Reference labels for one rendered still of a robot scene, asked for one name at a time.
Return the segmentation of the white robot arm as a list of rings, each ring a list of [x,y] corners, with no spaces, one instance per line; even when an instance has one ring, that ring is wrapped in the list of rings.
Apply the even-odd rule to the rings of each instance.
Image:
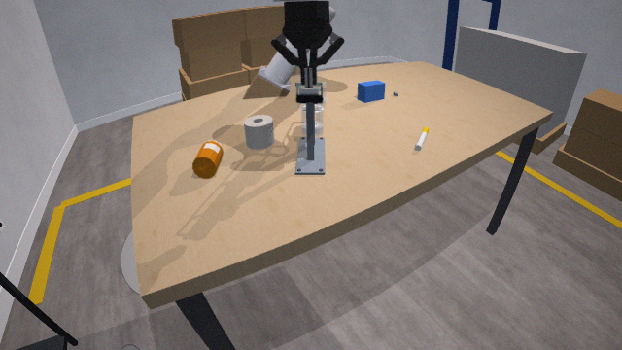
[[[329,0],[273,0],[273,2],[278,2],[278,1],[299,2],[299,1],[329,1]],[[334,19],[335,14],[336,14],[336,10],[333,9],[332,7],[329,7],[329,23],[331,23],[331,21]],[[297,49],[290,43],[288,39],[286,39],[286,41],[287,41],[286,46],[288,47],[288,49],[296,57],[298,57]],[[289,80],[289,78],[294,73],[296,66],[290,65],[289,62],[284,57],[282,57],[280,53],[278,54],[277,53],[274,55],[273,57],[274,59],[272,58],[272,60],[270,61],[269,63],[270,65],[268,64],[268,66],[266,67],[264,73],[266,76],[268,76],[273,81],[279,84],[285,85],[287,81]]]

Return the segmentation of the clear glass vial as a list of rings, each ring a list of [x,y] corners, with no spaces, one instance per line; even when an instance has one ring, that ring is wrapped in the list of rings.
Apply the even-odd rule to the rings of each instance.
[[[301,134],[307,137],[306,131],[306,111],[301,109]],[[321,137],[324,134],[324,109],[315,111],[315,137]]]

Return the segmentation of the blue rectangular block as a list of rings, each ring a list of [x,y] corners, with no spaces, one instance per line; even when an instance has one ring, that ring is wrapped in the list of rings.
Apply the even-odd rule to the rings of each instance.
[[[385,99],[385,83],[370,81],[358,83],[358,100],[363,103]]]

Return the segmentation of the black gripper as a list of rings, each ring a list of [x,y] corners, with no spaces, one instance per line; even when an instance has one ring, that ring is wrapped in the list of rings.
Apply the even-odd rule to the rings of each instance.
[[[327,64],[344,44],[343,37],[332,31],[329,23],[329,1],[284,2],[285,25],[282,34],[271,41],[271,45],[290,65],[300,68],[301,83],[312,88],[317,83],[317,67]],[[322,56],[317,57],[320,48],[330,36],[330,46]],[[285,45],[287,38],[297,49],[296,57]],[[310,49],[309,66],[306,49]]]

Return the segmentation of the orange pill bottle with white label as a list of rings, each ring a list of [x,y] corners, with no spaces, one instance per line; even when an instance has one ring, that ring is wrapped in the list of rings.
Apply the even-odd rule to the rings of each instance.
[[[203,179],[214,177],[223,154],[224,150],[219,142],[214,140],[204,142],[192,164],[194,173]]]

